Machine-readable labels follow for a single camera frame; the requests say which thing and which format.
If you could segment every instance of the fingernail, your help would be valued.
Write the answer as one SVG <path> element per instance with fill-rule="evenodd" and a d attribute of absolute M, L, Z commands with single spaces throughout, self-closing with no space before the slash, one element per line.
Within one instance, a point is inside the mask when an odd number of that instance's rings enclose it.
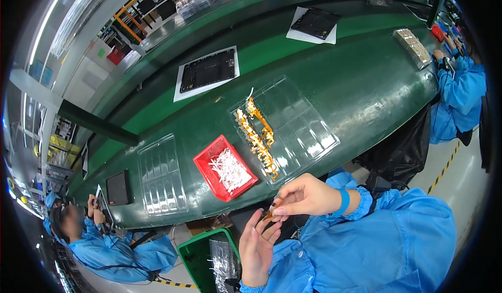
<path fill-rule="evenodd" d="M 286 209 L 284 207 L 279 207 L 273 210 L 273 214 L 276 216 L 286 215 Z"/>

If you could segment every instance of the green workbench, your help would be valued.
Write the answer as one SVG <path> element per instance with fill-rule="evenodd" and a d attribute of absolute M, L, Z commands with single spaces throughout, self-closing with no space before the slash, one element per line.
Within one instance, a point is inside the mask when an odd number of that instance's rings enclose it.
<path fill-rule="evenodd" d="M 323 0 L 301 4 L 342 15 L 336 45 L 313 45 L 286 39 L 296 7 L 250 19 L 227 30 L 162 67 L 136 95 L 122 104 L 110 122 L 140 133 L 143 142 L 129 148 L 112 140 L 95 141 L 89 175 L 70 180 L 68 196 L 85 204 L 98 184 L 123 170 L 129 171 L 134 202 L 110 211 L 121 228 L 144 228 L 191 221 L 242 208 L 275 194 L 264 176 L 241 196 L 225 203 L 213 196 L 192 158 L 220 134 L 253 164 L 248 146 L 235 130 L 227 111 L 243 100 L 252 87 L 259 89 L 285 75 L 307 97 L 340 145 L 308 172 L 320 176 L 366 151 L 416 114 L 436 93 L 430 69 L 417 71 L 408 54 L 392 38 L 397 27 L 409 26 L 429 49 L 430 31 L 400 3 L 369 7 L 364 1 Z M 241 76 L 191 99 L 172 103 L 177 69 L 212 51 L 237 45 Z M 188 211 L 150 216 L 142 201 L 139 155 L 145 146 L 172 133 Z"/>

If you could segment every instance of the green plastic bin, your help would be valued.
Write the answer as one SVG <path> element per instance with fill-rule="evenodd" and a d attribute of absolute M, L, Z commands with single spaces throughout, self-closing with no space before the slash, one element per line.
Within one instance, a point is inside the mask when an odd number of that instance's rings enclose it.
<path fill-rule="evenodd" d="M 225 234 L 240 262 L 239 251 L 230 235 L 230 231 L 225 227 L 197 234 L 185 243 L 178 245 L 180 259 L 188 274 L 192 277 L 193 283 L 197 285 L 202 293 L 216 293 L 213 272 L 210 270 L 212 264 L 207 260 L 211 259 L 209 239 L 218 233 Z"/>

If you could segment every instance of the blue wristband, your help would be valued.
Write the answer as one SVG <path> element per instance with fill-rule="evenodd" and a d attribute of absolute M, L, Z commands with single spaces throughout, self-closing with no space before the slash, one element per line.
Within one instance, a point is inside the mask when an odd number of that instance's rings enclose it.
<path fill-rule="evenodd" d="M 347 210 L 348 205 L 350 204 L 350 196 L 348 195 L 347 191 L 345 189 L 337 190 L 342 195 L 342 205 L 340 206 L 340 209 L 338 211 L 331 214 L 331 216 L 335 218 L 340 217 L 345 212 L 345 210 Z"/>

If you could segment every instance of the yellow black hazard tape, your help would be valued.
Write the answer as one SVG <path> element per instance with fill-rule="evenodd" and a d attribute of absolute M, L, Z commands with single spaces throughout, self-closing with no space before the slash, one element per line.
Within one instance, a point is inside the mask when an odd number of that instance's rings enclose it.
<path fill-rule="evenodd" d="M 441 173 L 439 174 L 439 176 L 436 178 L 436 181 L 430 186 L 430 188 L 427 190 L 427 194 L 429 194 L 432 189 L 434 189 L 434 187 L 437 185 L 437 183 L 439 182 L 439 180 L 443 177 L 444 175 L 444 172 L 446 171 L 446 169 L 448 169 L 448 167 L 450 166 L 451 164 L 451 161 L 453 160 L 453 157 L 455 157 L 455 154 L 457 153 L 458 151 L 458 148 L 460 147 L 460 140 L 458 141 L 457 143 L 457 146 L 455 146 L 455 150 L 453 151 L 453 153 L 451 154 L 451 157 L 450 159 L 448 160 L 448 162 L 446 163 L 446 165 L 444 166 L 443 168 L 443 171 L 441 171 Z"/>
<path fill-rule="evenodd" d="M 197 288 L 197 285 L 195 285 L 195 284 L 183 284 L 183 283 L 171 282 L 171 281 L 166 281 L 166 280 L 160 280 L 159 278 L 156 278 L 155 281 L 156 282 L 160 282 L 162 284 L 179 286 L 181 288 L 190 288 L 190 289 L 196 289 Z"/>

